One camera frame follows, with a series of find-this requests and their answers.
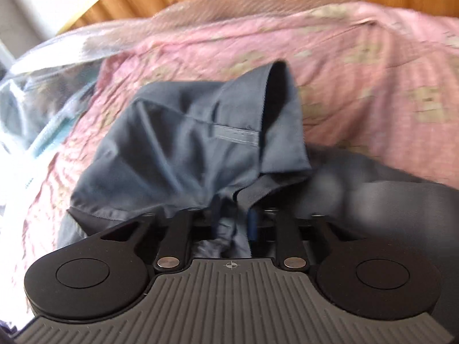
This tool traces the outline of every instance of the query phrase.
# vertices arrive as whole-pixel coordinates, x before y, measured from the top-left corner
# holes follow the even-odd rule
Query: clear plastic bag
[[[83,27],[30,50],[0,82],[0,141],[10,152],[34,154],[51,123],[85,109],[100,61],[132,49],[150,35],[254,15],[288,15],[355,0],[187,0],[149,19],[117,20]]]

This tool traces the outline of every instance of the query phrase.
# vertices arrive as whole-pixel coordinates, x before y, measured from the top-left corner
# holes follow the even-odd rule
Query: pink blanket
[[[108,59],[89,111],[52,161],[24,221],[22,259],[4,273],[13,274],[5,302],[11,320],[22,326],[31,318],[24,273],[55,249],[78,177],[144,84],[225,81],[284,58],[298,84],[306,142],[338,144],[459,188],[458,49],[457,19],[344,3],[157,34]]]

